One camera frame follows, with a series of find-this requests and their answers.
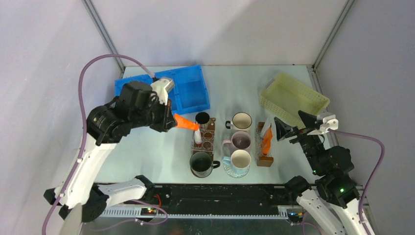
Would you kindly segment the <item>light blue mug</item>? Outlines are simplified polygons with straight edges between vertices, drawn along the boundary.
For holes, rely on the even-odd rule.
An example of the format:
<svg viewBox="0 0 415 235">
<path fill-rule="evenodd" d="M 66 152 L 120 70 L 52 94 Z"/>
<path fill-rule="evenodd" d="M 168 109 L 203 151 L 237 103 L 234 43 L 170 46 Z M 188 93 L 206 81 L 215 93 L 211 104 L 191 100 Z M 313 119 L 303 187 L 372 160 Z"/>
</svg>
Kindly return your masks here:
<svg viewBox="0 0 415 235">
<path fill-rule="evenodd" d="M 231 156 L 224 156 L 222 159 L 223 164 L 231 165 L 234 170 L 242 170 L 248 166 L 251 166 L 252 158 L 250 154 L 245 150 L 236 150 Z"/>
</svg>

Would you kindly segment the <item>white toothpaste tube dark cap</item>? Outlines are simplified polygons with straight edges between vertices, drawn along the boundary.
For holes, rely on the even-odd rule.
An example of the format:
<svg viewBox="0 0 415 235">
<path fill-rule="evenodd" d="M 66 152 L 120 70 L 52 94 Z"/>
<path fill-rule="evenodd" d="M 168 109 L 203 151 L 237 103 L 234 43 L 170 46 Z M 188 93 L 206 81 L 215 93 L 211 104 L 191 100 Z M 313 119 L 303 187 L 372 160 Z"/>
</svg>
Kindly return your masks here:
<svg viewBox="0 0 415 235">
<path fill-rule="evenodd" d="M 266 121 L 264 122 L 263 127 L 262 127 L 262 130 L 261 130 L 261 133 L 260 133 L 262 137 L 266 134 L 266 132 L 268 131 L 268 129 L 269 129 L 271 126 L 272 126 L 272 124 L 271 124 L 271 119 L 268 117 L 268 118 L 266 119 Z"/>
</svg>

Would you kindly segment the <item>small orange tube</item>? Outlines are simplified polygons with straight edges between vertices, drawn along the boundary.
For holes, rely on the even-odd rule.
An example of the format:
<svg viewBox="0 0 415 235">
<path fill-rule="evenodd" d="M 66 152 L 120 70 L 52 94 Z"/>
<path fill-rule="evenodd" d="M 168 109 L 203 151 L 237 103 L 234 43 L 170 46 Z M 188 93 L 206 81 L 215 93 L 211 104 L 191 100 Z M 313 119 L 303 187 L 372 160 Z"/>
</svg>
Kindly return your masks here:
<svg viewBox="0 0 415 235">
<path fill-rule="evenodd" d="M 174 119 L 177 123 L 177 125 L 176 125 L 177 128 L 189 129 L 189 130 L 192 130 L 192 131 L 199 130 L 199 125 L 197 123 L 192 122 L 192 121 L 180 116 L 179 114 L 174 114 Z"/>
</svg>

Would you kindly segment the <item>clear textured two-hole holder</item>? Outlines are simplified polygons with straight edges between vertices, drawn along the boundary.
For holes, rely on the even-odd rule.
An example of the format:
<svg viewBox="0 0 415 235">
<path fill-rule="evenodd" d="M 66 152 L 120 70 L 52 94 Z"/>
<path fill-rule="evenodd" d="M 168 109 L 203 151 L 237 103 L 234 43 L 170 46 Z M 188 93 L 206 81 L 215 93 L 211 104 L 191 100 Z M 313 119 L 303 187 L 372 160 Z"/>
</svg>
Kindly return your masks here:
<svg viewBox="0 0 415 235">
<path fill-rule="evenodd" d="M 210 155 L 210 157 L 213 159 L 214 153 L 214 130 L 201 130 L 202 135 L 202 143 L 200 145 L 197 145 L 195 142 L 193 142 L 190 153 L 191 155 L 197 153 L 197 152 L 204 152 Z"/>
</svg>

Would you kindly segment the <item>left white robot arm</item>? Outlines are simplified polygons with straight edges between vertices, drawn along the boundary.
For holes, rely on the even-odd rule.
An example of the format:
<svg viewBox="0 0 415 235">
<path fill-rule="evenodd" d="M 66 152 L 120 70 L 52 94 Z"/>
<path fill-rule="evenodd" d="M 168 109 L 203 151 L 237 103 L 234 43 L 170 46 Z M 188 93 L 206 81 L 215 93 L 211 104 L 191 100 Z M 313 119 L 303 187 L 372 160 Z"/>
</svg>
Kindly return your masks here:
<svg viewBox="0 0 415 235">
<path fill-rule="evenodd" d="M 82 222 L 91 222 L 111 206 L 132 200 L 149 204 L 154 200 L 153 183 L 143 175 L 115 184 L 99 184 L 95 179 L 106 158 L 132 129 L 149 127 L 167 132 L 177 125 L 168 98 L 173 87 L 173 80 L 166 77 L 152 84 L 132 81 L 123 85 L 120 95 L 91 110 L 68 179 L 44 192 L 51 205 L 60 207 L 62 219 L 76 205 L 82 208 Z"/>
</svg>

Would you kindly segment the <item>dark green mug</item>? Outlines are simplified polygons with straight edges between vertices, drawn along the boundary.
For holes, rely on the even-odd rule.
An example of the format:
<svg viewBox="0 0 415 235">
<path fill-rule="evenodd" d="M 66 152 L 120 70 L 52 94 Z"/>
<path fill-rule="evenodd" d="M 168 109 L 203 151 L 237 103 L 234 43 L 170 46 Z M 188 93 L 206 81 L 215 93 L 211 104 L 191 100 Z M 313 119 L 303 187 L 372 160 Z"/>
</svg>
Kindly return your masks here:
<svg viewBox="0 0 415 235">
<path fill-rule="evenodd" d="M 189 160 L 191 172 L 198 178 L 208 177 L 221 163 L 214 161 L 206 152 L 196 152 Z"/>
</svg>

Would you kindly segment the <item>brown wooden oval tray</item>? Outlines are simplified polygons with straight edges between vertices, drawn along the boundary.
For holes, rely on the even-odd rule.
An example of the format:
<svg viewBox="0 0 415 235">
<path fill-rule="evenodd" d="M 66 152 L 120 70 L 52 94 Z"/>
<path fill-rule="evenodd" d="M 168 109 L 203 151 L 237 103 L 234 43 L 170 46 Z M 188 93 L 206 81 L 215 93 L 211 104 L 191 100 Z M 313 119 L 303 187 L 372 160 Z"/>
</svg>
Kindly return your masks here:
<svg viewBox="0 0 415 235">
<path fill-rule="evenodd" d="M 215 168 L 220 166 L 214 160 L 214 136 L 216 118 L 211 117 L 206 123 L 200 124 L 201 142 L 193 138 L 191 144 L 190 170 L 197 178 L 208 177 Z"/>
</svg>

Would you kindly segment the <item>white toothpaste tube red cap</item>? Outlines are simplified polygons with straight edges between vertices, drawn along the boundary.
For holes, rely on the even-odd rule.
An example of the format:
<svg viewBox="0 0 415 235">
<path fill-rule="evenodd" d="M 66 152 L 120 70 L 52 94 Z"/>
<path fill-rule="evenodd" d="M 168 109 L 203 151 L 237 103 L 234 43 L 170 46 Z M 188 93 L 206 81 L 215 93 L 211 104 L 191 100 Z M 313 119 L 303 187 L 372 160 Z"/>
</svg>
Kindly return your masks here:
<svg viewBox="0 0 415 235">
<path fill-rule="evenodd" d="M 201 131 L 199 129 L 194 131 L 194 142 L 197 145 L 200 145 L 202 143 L 202 135 L 201 135 Z"/>
</svg>

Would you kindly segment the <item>orange toothpaste tube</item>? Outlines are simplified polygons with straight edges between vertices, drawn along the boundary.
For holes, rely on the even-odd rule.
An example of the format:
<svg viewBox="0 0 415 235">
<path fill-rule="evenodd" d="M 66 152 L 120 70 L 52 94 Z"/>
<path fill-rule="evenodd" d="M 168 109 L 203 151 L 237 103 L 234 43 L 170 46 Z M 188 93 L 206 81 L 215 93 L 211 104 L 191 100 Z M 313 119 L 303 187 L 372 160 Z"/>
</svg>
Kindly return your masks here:
<svg viewBox="0 0 415 235">
<path fill-rule="evenodd" d="M 273 133 L 272 129 L 269 128 L 266 134 L 263 137 L 261 143 L 261 151 L 263 155 L 268 155 L 271 149 L 271 141 L 272 141 Z"/>
</svg>

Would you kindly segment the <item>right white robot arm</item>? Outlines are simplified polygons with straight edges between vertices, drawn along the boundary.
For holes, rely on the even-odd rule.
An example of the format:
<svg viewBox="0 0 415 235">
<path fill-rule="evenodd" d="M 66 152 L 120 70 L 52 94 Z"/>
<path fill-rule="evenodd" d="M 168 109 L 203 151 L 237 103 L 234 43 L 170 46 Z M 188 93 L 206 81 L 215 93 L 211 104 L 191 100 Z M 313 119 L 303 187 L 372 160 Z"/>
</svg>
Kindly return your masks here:
<svg viewBox="0 0 415 235">
<path fill-rule="evenodd" d="M 331 113 L 317 116 L 298 112 L 304 128 L 290 126 L 274 118 L 277 140 L 299 143 L 313 174 L 316 189 L 302 176 L 285 183 L 285 200 L 302 206 L 331 235 L 373 235 L 375 233 L 363 209 L 364 193 L 359 193 L 349 176 L 354 169 L 350 150 L 341 146 L 326 149 L 319 136 L 336 131 L 339 121 Z"/>
</svg>

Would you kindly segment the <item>clear holder with brown lid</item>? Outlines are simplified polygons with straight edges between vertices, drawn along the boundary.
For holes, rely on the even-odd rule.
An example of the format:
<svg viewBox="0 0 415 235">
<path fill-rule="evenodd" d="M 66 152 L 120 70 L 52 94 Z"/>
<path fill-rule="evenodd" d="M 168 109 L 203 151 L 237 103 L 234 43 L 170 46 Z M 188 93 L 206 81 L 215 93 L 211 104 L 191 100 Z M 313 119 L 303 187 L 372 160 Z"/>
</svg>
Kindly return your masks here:
<svg viewBox="0 0 415 235">
<path fill-rule="evenodd" d="M 261 131 L 265 126 L 265 122 L 258 122 L 255 130 L 255 162 L 260 167 L 270 167 L 274 163 L 271 154 L 272 129 L 267 127 L 262 135 Z"/>
</svg>

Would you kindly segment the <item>brown metallic cup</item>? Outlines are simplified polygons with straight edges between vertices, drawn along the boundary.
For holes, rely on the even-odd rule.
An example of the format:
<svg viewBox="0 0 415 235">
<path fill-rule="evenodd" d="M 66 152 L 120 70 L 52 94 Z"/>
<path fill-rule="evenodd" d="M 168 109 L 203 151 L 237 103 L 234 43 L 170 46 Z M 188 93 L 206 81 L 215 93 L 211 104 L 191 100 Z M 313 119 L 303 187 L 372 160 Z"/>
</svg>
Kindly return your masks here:
<svg viewBox="0 0 415 235">
<path fill-rule="evenodd" d="M 215 129 L 215 117 L 210 117 L 206 112 L 199 112 L 195 116 L 196 122 L 199 124 L 201 130 L 214 130 Z"/>
</svg>

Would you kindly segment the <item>cream mug with black rim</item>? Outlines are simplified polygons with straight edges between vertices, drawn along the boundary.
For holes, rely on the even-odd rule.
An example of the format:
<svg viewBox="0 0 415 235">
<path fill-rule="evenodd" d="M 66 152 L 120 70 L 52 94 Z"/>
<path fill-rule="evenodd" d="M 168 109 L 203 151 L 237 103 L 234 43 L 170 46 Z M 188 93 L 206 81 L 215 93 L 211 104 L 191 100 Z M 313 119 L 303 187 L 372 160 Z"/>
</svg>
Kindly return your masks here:
<svg viewBox="0 0 415 235">
<path fill-rule="evenodd" d="M 230 130 L 249 132 L 252 126 L 252 117 L 244 112 L 236 113 L 232 120 L 225 122 L 225 127 Z"/>
</svg>

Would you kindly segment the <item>pink mug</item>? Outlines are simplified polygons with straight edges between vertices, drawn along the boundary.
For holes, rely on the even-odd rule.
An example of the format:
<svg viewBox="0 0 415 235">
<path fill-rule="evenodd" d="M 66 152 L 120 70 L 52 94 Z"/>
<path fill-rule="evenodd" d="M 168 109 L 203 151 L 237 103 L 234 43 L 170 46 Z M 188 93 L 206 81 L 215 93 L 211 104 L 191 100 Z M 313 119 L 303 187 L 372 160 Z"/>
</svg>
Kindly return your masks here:
<svg viewBox="0 0 415 235">
<path fill-rule="evenodd" d="M 247 132 L 237 131 L 229 140 L 223 140 L 222 145 L 229 150 L 230 154 L 236 150 L 245 150 L 250 153 L 252 148 L 252 139 Z"/>
</svg>

